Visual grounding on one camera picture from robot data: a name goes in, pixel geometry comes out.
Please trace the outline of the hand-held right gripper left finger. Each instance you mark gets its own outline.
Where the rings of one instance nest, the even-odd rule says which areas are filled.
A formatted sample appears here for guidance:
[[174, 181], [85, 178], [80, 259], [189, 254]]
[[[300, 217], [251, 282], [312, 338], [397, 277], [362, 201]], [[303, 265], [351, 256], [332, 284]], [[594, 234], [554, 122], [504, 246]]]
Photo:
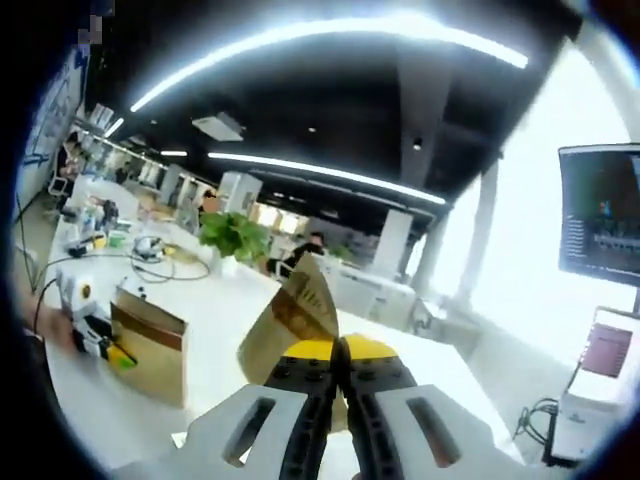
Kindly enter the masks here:
[[115, 479], [315, 479], [337, 385], [332, 341], [317, 357], [287, 351], [266, 382], [248, 384], [194, 420], [185, 443], [125, 465]]

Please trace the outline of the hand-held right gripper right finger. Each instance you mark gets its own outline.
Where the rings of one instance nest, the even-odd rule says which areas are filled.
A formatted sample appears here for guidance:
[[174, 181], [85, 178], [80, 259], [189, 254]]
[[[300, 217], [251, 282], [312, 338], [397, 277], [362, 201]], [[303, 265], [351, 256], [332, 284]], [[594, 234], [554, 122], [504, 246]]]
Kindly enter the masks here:
[[398, 354], [361, 335], [342, 339], [342, 393], [363, 479], [523, 479], [490, 427]]

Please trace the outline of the person's left hand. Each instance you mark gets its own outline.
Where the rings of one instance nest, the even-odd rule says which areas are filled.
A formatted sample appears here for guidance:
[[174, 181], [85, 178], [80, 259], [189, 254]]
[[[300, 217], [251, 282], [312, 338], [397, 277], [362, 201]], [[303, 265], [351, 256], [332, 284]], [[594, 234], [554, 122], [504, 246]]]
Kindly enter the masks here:
[[72, 322], [65, 310], [46, 305], [35, 306], [30, 320], [34, 334], [68, 352], [76, 351]]

